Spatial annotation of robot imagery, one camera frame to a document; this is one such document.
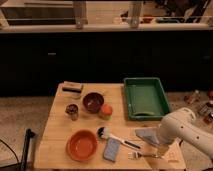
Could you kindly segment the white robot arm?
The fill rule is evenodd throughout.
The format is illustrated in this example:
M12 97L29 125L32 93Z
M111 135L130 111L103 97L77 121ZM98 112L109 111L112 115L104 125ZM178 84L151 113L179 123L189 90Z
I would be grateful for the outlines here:
M180 138L206 154L213 160L213 135L196 127L195 113L189 108L180 108L167 114L157 127L160 144L170 145Z

